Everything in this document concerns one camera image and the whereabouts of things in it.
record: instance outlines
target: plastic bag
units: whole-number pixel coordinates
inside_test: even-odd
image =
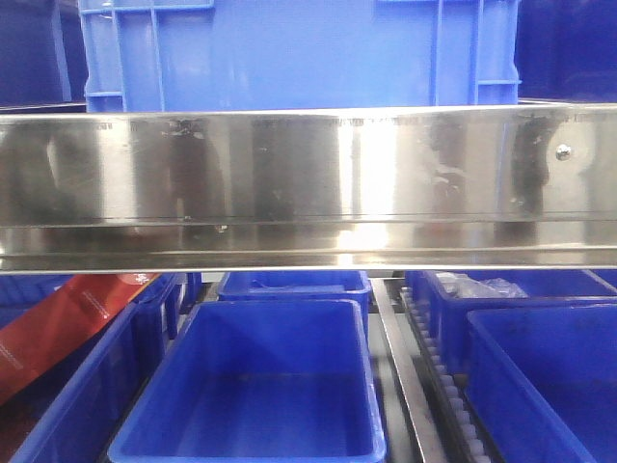
[[[445,292],[452,297],[461,299],[527,297],[520,286],[502,278],[476,281],[465,273],[450,272],[438,272],[436,276]]]

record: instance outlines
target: red packaging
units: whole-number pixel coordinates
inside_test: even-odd
[[[0,405],[103,329],[157,276],[77,275],[0,329]]]

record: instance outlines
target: stainless steel rail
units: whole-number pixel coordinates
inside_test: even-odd
[[[373,294],[403,395],[405,411],[416,437],[419,461],[447,463],[443,443],[422,390],[412,357],[405,347],[388,290],[383,280],[373,280]]]
[[[617,262],[617,106],[0,116],[0,272]]]

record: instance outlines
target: blue plastic bin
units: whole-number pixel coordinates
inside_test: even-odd
[[[521,96],[617,101],[617,3],[525,0],[516,63]]]
[[[68,281],[70,275],[0,277],[0,307],[37,304]]]
[[[83,101],[77,0],[2,0],[0,63],[0,106]]]
[[[516,103],[518,0],[80,0],[90,111]]]
[[[222,301],[285,299],[350,299],[360,304],[368,336],[371,286],[366,272],[345,270],[292,270],[228,272],[218,288]]]
[[[126,407],[164,355],[160,308],[175,278],[164,275],[153,282],[103,333],[0,407],[4,424],[12,422],[15,410],[27,412],[20,415],[21,420],[36,422],[12,463],[96,461]],[[0,307],[0,327],[27,309]]]
[[[583,270],[461,270],[474,280],[503,278],[516,283],[529,297],[461,299],[448,295],[435,272],[425,272],[423,291],[429,294],[429,334],[440,343],[442,362],[450,374],[469,366],[467,313],[485,309],[547,307],[617,302],[617,291]]]
[[[201,291],[201,273],[176,274],[176,286],[165,302],[165,320],[170,340],[177,336],[181,313],[188,313],[197,302]]]
[[[617,457],[617,306],[482,311],[467,395],[509,463]]]
[[[116,463],[371,463],[384,454],[353,301],[198,306],[108,452]]]

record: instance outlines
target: screw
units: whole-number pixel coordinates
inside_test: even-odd
[[[560,161],[567,161],[572,157],[572,147],[564,144],[559,145],[557,147],[557,151],[555,152],[555,156]]]

